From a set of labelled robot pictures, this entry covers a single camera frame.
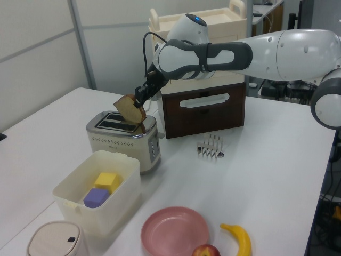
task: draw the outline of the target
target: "purple sponge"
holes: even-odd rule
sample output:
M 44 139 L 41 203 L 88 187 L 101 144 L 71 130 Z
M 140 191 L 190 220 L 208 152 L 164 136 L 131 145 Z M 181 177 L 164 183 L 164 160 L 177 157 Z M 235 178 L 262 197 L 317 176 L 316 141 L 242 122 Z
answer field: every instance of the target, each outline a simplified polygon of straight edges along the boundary
M 109 198 L 109 192 L 106 189 L 92 188 L 84 198 L 84 204 L 89 208 L 101 206 Z

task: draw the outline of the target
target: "container lid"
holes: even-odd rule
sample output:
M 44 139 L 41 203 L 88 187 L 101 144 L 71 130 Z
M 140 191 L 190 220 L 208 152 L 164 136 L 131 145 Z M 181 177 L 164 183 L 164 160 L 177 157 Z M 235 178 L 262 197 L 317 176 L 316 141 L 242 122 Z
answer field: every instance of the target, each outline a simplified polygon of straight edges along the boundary
M 49 222 L 41 226 L 33 235 L 28 248 L 28 256 L 67 256 L 79 240 L 80 230 L 70 222 Z

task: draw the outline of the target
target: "toast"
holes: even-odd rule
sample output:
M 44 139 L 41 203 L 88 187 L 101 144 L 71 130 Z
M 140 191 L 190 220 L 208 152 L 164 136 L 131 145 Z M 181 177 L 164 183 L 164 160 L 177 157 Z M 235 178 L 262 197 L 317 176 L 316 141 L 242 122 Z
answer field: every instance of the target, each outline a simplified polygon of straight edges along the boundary
M 136 98 L 133 94 L 124 95 L 113 105 L 120 112 L 122 117 L 129 122 L 140 124 L 146 119 L 146 114 L 143 106 L 135 108 L 134 102 Z

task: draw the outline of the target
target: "apple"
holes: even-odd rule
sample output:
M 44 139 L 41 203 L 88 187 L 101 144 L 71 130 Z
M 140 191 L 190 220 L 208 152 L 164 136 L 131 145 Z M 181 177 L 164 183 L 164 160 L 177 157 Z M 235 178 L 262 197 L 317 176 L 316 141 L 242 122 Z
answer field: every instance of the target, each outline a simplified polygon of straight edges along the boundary
M 220 253 L 213 245 L 202 244 L 194 249 L 192 256 L 220 256 Z

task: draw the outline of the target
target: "toaster vent holes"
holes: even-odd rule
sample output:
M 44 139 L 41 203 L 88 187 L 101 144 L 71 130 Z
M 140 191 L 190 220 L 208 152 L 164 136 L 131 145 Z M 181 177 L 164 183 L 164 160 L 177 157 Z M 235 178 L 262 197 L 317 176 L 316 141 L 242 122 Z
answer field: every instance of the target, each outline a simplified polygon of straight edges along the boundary
M 116 141 L 116 140 L 109 140 L 109 139 L 101 139 L 97 137 L 92 137 L 92 140 L 98 141 L 98 142 L 104 142 L 108 144 L 115 144 L 115 145 L 121 145 L 121 146 L 129 146 L 133 147 L 134 144 L 130 142 L 123 142 L 123 141 Z

